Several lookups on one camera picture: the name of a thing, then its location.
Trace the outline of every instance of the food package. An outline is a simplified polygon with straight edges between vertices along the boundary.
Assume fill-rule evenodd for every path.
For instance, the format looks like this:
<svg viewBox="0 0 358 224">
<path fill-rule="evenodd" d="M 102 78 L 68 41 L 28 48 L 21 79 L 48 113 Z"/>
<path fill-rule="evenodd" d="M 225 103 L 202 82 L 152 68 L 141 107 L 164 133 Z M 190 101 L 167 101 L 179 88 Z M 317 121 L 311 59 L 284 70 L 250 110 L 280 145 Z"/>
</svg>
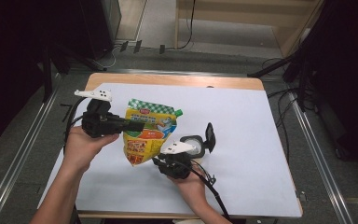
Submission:
<svg viewBox="0 0 358 224">
<path fill-rule="evenodd" d="M 175 111 L 171 106 L 131 99 L 125 118 L 144 122 L 145 126 L 141 132 L 123 133 L 124 154 L 129 162 L 136 165 L 157 156 L 181 115 L 181 110 Z"/>
</svg>

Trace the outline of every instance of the wooden table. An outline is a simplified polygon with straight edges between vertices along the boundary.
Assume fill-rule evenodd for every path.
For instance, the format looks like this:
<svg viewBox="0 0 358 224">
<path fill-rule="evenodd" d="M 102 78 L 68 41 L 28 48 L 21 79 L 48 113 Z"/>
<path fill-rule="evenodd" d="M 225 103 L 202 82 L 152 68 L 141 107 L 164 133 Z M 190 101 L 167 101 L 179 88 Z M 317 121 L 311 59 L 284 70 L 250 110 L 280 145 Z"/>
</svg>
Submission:
<svg viewBox="0 0 358 224">
<path fill-rule="evenodd" d="M 293 52 L 317 20 L 323 0 L 197 0 L 194 20 L 271 26 L 283 57 Z M 179 19 L 190 19 L 193 0 L 176 0 L 175 47 Z"/>
<path fill-rule="evenodd" d="M 212 122 L 217 143 L 212 154 L 206 153 L 202 165 L 216 176 L 214 187 L 232 217 L 302 216 L 267 95 L 259 79 L 93 74 L 86 91 L 106 88 L 113 94 L 112 113 L 121 117 L 131 97 L 153 99 L 153 103 L 165 105 L 171 102 L 175 109 L 183 109 L 184 115 L 178 119 L 178 127 L 166 144 L 180 136 L 203 136 L 207 121 Z M 158 95 L 148 96 L 152 91 Z M 86 106 L 87 102 L 79 106 L 77 116 Z M 240 125 L 239 129 L 233 128 L 227 113 L 232 118 L 244 115 L 234 122 Z M 246 147 L 238 145 L 240 141 L 244 141 Z M 106 146 L 85 173 L 76 200 L 81 217 L 195 217 L 176 187 L 159 173 L 152 161 L 131 167 L 122 146 L 119 140 Z M 45 193 L 61 162 L 62 154 L 51 172 Z M 221 212 L 212 193 L 209 190 L 206 193 L 211 206 Z"/>
</svg>

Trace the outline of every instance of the white tabletop surface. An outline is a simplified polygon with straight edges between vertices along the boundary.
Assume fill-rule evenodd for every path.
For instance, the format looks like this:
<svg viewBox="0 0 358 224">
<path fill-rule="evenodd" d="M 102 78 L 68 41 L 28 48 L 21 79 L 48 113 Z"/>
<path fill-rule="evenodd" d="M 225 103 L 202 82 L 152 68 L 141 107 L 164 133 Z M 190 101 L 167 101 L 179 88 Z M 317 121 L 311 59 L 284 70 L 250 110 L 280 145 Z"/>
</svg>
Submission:
<svg viewBox="0 0 358 224">
<path fill-rule="evenodd" d="M 164 146 L 182 136 L 200 135 L 211 122 L 216 135 L 212 154 L 202 166 L 217 179 L 214 184 L 227 211 L 240 217 L 301 217 L 302 209 L 284 157 L 282 144 L 264 91 L 104 83 L 98 90 L 113 95 L 111 112 L 125 115 L 131 98 L 182 109 L 178 126 Z M 81 115 L 89 100 L 78 108 Z M 80 211 L 193 214 L 176 186 L 152 161 L 132 167 L 123 140 L 106 146 L 85 173 L 76 207 Z M 58 172 L 62 153 L 51 172 Z M 207 190 L 208 202 L 221 209 Z"/>
</svg>

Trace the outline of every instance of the yellow package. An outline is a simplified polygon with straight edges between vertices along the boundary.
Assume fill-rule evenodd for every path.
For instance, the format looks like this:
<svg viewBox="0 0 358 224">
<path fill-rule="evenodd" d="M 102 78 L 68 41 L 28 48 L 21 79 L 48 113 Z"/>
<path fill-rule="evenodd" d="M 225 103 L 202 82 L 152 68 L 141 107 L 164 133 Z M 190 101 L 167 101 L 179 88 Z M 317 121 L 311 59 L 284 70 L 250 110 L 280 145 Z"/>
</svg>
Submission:
<svg viewBox="0 0 358 224">
<path fill-rule="evenodd" d="M 181 115 L 181 110 L 175 111 L 171 106 L 131 99 L 125 118 L 144 122 L 145 126 L 141 132 L 123 133 L 124 154 L 129 162 L 136 165 L 157 156 Z"/>
</svg>

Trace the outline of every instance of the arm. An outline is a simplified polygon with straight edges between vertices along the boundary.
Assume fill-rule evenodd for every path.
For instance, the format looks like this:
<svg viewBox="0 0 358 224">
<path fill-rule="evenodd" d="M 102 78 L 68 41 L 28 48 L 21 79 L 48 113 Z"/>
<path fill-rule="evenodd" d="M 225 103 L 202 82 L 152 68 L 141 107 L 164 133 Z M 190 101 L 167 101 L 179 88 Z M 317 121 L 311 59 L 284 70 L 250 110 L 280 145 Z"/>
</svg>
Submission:
<svg viewBox="0 0 358 224">
<path fill-rule="evenodd" d="M 198 167 L 193 166 L 193 168 L 201 174 Z M 206 224 L 230 223 L 208 204 L 205 197 L 205 185 L 198 176 L 190 173 L 186 179 L 170 177 L 169 179 L 179 188 L 185 202 L 203 222 Z"/>
<path fill-rule="evenodd" d="M 91 138 L 80 127 L 72 128 L 60 170 L 30 223 L 69 223 L 83 174 L 101 148 L 116 139 L 118 134 Z"/>
</svg>

